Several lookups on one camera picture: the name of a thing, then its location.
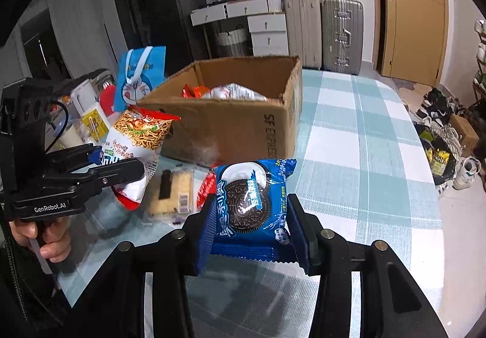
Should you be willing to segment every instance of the small cardboard box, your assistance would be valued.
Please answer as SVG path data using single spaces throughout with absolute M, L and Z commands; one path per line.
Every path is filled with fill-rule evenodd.
M 183 98 L 184 85 L 214 88 L 236 83 L 268 101 Z M 210 166 L 265 158 L 290 158 L 302 110 L 298 57 L 240 57 L 193 62 L 139 103 L 181 117 L 162 155 Z
M 469 157 L 479 141 L 475 130 L 464 118 L 456 114 L 450 117 L 449 124 L 457 131 L 461 137 L 460 143 L 463 149 L 462 157 Z

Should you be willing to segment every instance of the hand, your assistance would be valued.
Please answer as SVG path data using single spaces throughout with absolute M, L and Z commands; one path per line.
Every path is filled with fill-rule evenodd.
M 34 222 L 23 223 L 20 220 L 10 221 L 12 235 L 17 243 L 32 250 L 29 238 L 37 238 L 37 225 Z M 69 217 L 59 217 L 42 233 L 46 243 L 40 248 L 40 255 L 52 263 L 59 263 L 66 259 L 71 251 L 71 238 L 67 232 Z

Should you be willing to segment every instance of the silver suitcase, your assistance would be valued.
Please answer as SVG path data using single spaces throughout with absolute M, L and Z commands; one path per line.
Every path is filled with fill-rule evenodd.
M 363 55 L 363 5 L 356 0 L 322 0 L 324 70 L 357 75 Z
M 322 67 L 321 0 L 284 0 L 289 55 L 303 67 Z

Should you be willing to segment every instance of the instant noodle package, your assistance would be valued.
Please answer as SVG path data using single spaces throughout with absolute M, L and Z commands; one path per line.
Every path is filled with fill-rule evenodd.
M 135 157 L 145 166 L 141 180 L 113 186 L 115 196 L 127 209 L 137 208 L 142 201 L 159 164 L 160 148 L 174 120 L 179 117 L 131 106 L 110 129 L 103 145 L 103 165 Z

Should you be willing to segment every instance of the suitcase handle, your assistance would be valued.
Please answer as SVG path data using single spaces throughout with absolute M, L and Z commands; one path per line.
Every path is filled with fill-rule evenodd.
M 347 29 L 344 29 L 343 31 L 347 35 L 347 45 L 344 47 L 351 47 L 351 32 L 349 32 Z

